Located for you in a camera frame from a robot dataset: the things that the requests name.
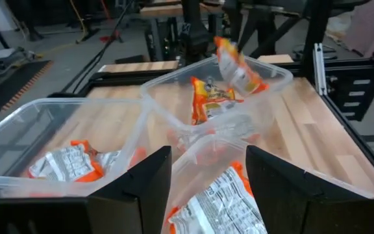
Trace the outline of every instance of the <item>transparent plastic bin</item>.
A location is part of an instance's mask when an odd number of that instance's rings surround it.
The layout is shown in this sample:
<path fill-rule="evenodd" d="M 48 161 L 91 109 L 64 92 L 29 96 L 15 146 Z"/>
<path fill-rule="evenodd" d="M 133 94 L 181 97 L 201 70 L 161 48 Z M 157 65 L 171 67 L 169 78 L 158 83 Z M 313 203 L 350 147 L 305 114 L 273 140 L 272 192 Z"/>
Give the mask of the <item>transparent plastic bin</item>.
<path fill-rule="evenodd" d="M 207 58 L 141 86 L 142 96 L 164 117 L 171 146 L 184 152 L 200 137 L 212 133 L 239 137 L 252 143 L 270 128 L 274 117 L 266 97 L 280 92 L 290 83 L 293 75 L 288 70 L 253 58 L 245 57 L 245 60 L 269 84 L 269 90 L 246 97 L 243 103 L 236 104 L 229 111 L 200 125 L 191 125 L 191 77 L 204 81 L 210 78 L 217 87 L 228 89 L 228 83 L 220 74 L 216 57 Z M 243 99 L 237 92 L 235 94 L 236 99 Z"/>
<path fill-rule="evenodd" d="M 169 233 L 170 223 L 168 218 L 174 213 L 174 209 L 182 209 L 191 198 L 196 196 L 203 191 L 209 192 L 209 186 L 213 184 L 224 171 L 234 163 L 240 163 L 243 166 L 242 175 L 244 178 L 248 178 L 245 157 L 246 147 L 249 144 L 243 140 L 227 138 L 220 135 L 207 135 L 191 146 L 175 163 L 171 169 L 171 187 L 169 192 L 169 198 L 166 207 L 166 215 L 163 223 L 162 233 Z M 347 184 L 339 179 L 333 178 L 329 175 L 322 174 L 321 172 L 315 171 L 311 168 L 303 168 L 307 172 L 314 174 L 324 180 L 327 180 L 335 185 L 343 187 L 347 190 L 360 194 L 365 198 L 374 198 L 374 194 L 356 188 L 353 185 Z M 217 194 L 217 190 L 212 187 L 214 194 Z M 229 213 L 226 207 L 235 206 L 237 200 L 228 200 L 228 196 L 224 195 L 223 198 L 227 200 L 226 205 L 215 205 L 218 209 L 217 214 L 214 214 L 214 220 L 209 221 L 212 224 L 220 224 L 221 227 L 226 225 L 221 224 L 223 221 L 223 215 Z M 261 232 L 261 226 L 256 228 L 249 226 L 250 229 L 246 233 L 263 233 Z M 215 233 L 233 233 L 225 230 Z"/>
<path fill-rule="evenodd" d="M 148 109 L 138 100 L 38 99 L 0 122 L 0 198 L 87 196 L 110 183 L 130 166 L 138 149 L 152 152 L 146 133 Z M 121 150 L 104 177 L 94 182 L 30 179 L 29 166 L 48 151 L 88 140 L 99 152 Z"/>

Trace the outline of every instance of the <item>concrete floor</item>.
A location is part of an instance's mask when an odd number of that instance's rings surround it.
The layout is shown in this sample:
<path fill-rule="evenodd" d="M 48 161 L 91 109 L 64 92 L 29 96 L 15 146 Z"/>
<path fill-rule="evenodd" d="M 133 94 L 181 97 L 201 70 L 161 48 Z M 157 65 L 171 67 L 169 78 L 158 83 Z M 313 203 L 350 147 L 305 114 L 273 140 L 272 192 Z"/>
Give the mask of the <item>concrete floor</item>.
<path fill-rule="evenodd" d="M 282 23 L 284 18 L 277 18 L 277 25 Z M 21 105 L 30 102 L 34 99 L 44 98 L 47 95 L 58 92 L 66 86 L 66 84 L 82 69 L 82 67 L 103 47 L 103 43 L 99 41 L 100 36 L 107 36 L 110 33 L 110 25 L 101 25 L 101 30 L 97 35 L 86 42 L 79 45 L 73 45 L 46 53 L 43 60 L 53 60 L 54 64 L 51 69 L 34 84 L 34 86 L 26 92 L 21 99 L 8 111 L 0 112 L 0 120 L 7 114 L 20 107 Z M 56 31 L 64 29 L 63 27 L 50 27 L 40 29 L 40 31 Z M 278 54 L 292 54 L 292 49 L 305 41 L 306 31 L 308 29 L 307 21 L 300 21 L 292 30 L 290 30 L 283 38 L 277 42 Z M 132 55 L 147 55 L 147 46 L 143 39 L 143 27 L 139 24 L 130 26 L 129 29 L 121 30 L 123 44 L 114 42 L 106 51 L 102 61 L 92 71 L 96 72 L 102 65 L 111 64 L 115 59 L 129 57 Z M 62 44 L 73 43 L 81 35 L 80 33 L 54 34 L 46 36 L 46 38 L 39 42 L 24 41 L 20 32 L 6 32 L 4 34 L 8 43 L 12 46 L 23 46 L 29 50 L 37 53 L 45 53 L 44 51 L 60 46 Z M 353 59 L 358 55 L 346 51 L 337 46 L 332 40 L 325 38 L 324 44 L 337 49 L 339 59 Z M 257 33 L 255 33 L 248 44 L 243 49 L 247 55 L 257 47 Z M 366 117 L 362 122 L 353 122 L 353 125 L 363 135 L 374 134 L 374 102 L 369 109 Z"/>

